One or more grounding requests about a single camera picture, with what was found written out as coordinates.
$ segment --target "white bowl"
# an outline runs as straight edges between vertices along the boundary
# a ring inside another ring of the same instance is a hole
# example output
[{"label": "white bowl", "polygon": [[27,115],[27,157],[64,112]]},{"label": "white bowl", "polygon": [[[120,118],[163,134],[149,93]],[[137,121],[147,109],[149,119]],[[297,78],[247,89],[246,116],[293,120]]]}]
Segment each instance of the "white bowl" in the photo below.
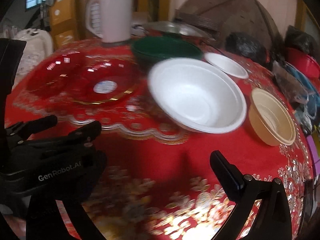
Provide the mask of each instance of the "white bowl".
[{"label": "white bowl", "polygon": [[151,69],[148,86],[158,105],[188,130],[227,133],[246,117],[247,104],[235,82],[200,60],[161,61]]},{"label": "white bowl", "polygon": [[204,58],[211,65],[228,74],[235,82],[249,77],[247,71],[231,58],[212,52],[205,53]]}]

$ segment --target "white round sticker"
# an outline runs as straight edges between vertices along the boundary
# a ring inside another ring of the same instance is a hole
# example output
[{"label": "white round sticker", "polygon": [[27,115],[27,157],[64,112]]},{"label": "white round sticker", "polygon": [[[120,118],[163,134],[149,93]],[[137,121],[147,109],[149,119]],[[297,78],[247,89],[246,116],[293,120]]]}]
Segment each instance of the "white round sticker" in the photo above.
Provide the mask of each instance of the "white round sticker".
[{"label": "white round sticker", "polygon": [[116,88],[117,88],[116,82],[113,82],[110,80],[104,80],[104,81],[97,83],[94,86],[93,91],[96,93],[99,93],[99,94],[108,94],[108,93],[115,91]]}]

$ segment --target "bolt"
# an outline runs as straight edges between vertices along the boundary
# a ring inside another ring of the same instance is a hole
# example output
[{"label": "bolt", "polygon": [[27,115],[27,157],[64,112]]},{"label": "bolt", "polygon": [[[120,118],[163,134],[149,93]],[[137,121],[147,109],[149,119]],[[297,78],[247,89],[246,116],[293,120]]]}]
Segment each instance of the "bolt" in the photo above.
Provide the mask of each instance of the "bolt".
[{"label": "bolt", "polygon": [[93,144],[92,143],[85,143],[83,146],[84,147],[91,147]]},{"label": "bolt", "polygon": [[247,181],[253,180],[253,177],[252,177],[250,174],[245,174],[243,177],[244,177],[244,179],[247,180]]},{"label": "bolt", "polygon": [[282,184],[282,181],[279,178],[275,178],[275,183],[280,185],[280,184]]}]

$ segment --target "jug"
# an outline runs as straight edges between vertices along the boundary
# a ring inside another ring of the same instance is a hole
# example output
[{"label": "jug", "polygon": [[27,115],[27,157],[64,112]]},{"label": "jug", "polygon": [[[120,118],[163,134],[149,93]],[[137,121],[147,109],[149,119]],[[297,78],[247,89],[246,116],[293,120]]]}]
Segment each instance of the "jug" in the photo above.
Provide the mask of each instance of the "jug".
[{"label": "jug", "polygon": [[[90,8],[94,3],[100,5],[100,28],[97,33],[91,24]],[[89,0],[86,8],[86,28],[102,38],[105,47],[118,46],[131,38],[133,0]]]}]

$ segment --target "white oval dish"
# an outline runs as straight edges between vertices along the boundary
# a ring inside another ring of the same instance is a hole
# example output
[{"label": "white oval dish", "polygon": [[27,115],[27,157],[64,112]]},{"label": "white oval dish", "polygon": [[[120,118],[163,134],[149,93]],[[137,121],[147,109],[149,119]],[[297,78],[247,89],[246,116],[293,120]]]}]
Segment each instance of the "white oval dish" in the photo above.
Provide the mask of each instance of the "white oval dish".
[{"label": "white oval dish", "polygon": [[235,77],[237,79],[247,79],[249,77],[247,71],[231,58],[213,52],[205,53],[204,58],[211,65],[219,68],[224,73],[232,77]]},{"label": "white oval dish", "polygon": [[200,60],[173,58],[155,64],[148,87],[158,105],[188,130],[227,133],[246,117],[247,104],[236,83]]}]

